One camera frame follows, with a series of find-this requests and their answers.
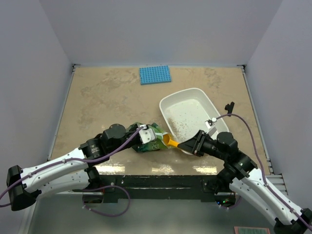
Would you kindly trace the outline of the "orange plastic scoop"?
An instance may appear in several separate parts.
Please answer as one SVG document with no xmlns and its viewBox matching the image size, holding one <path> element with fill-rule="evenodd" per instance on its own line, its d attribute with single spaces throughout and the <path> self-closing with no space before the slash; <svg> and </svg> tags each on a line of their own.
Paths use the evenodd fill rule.
<svg viewBox="0 0 312 234">
<path fill-rule="evenodd" d="M 179 143 L 174 140 L 173 136 L 171 134 L 165 134 L 163 135 L 163 143 L 168 147 L 177 148 Z"/>
</svg>

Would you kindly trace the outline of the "white litter box tray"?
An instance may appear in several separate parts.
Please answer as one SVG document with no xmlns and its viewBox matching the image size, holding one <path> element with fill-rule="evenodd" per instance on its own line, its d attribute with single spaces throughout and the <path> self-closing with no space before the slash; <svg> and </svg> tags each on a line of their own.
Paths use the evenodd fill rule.
<svg viewBox="0 0 312 234">
<path fill-rule="evenodd" d="M 179 143 L 189 140 L 199 130 L 206 132 L 205 121 L 220 116 L 213 102 L 199 88 L 189 88 L 170 94 L 160 101 L 159 108 L 171 135 Z M 222 119 L 215 125 L 218 133 L 229 131 Z M 217 134 L 213 135 L 212 139 L 216 139 Z"/>
</svg>

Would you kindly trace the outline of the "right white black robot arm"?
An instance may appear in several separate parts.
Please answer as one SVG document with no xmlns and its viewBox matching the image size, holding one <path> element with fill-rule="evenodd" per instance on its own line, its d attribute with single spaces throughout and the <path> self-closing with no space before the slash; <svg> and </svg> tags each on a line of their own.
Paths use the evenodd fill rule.
<svg viewBox="0 0 312 234">
<path fill-rule="evenodd" d="M 237 193 L 274 226 L 275 233 L 303 234 L 312 228 L 312 211 L 282 194 L 257 164 L 239 150 L 231 133 L 221 132 L 212 139 L 200 130 L 177 147 L 196 156 L 208 154 L 223 160 L 224 168 L 217 174 L 212 188 Z"/>
</svg>

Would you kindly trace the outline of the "green litter bag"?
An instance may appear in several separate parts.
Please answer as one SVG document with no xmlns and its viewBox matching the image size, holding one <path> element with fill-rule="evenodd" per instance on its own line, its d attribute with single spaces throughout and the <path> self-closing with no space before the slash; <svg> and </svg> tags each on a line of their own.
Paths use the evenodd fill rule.
<svg viewBox="0 0 312 234">
<path fill-rule="evenodd" d="M 163 142 L 163 137 L 164 135 L 167 134 L 167 132 L 155 122 L 153 122 L 152 124 L 147 124 L 147 127 L 153 129 L 153 131 L 156 134 L 156 138 L 154 140 L 149 141 L 146 144 L 142 144 L 139 140 L 138 143 L 133 145 L 131 148 L 135 150 L 137 153 L 169 149 L 169 147 L 166 146 L 165 143 Z"/>
</svg>

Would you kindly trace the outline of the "black bag clip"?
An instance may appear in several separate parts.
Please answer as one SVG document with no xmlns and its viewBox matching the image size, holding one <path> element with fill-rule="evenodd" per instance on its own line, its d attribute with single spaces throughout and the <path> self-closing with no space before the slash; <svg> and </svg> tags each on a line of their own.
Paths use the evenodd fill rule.
<svg viewBox="0 0 312 234">
<path fill-rule="evenodd" d="M 225 111 L 227 111 L 227 114 L 229 114 L 229 115 L 231 115 L 232 114 L 232 112 L 233 112 L 233 109 L 234 109 L 234 105 L 235 105 L 235 103 L 233 102 L 233 101 L 231 101 L 230 103 L 227 103 L 226 105 L 225 105 Z"/>
</svg>

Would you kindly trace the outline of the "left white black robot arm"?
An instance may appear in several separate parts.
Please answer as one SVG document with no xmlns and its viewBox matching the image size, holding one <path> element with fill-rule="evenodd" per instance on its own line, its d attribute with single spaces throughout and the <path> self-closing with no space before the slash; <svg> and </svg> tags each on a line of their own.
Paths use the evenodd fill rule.
<svg viewBox="0 0 312 234">
<path fill-rule="evenodd" d="M 101 179 L 96 166 L 123 150 L 142 146 L 146 129 L 147 126 L 140 123 L 133 124 L 129 129 L 113 124 L 61 157 L 28 168 L 19 165 L 10 167 L 7 188 L 0 195 L 7 195 L 8 203 L 1 204 L 1 207 L 20 211 L 47 195 L 67 190 L 98 190 Z"/>
</svg>

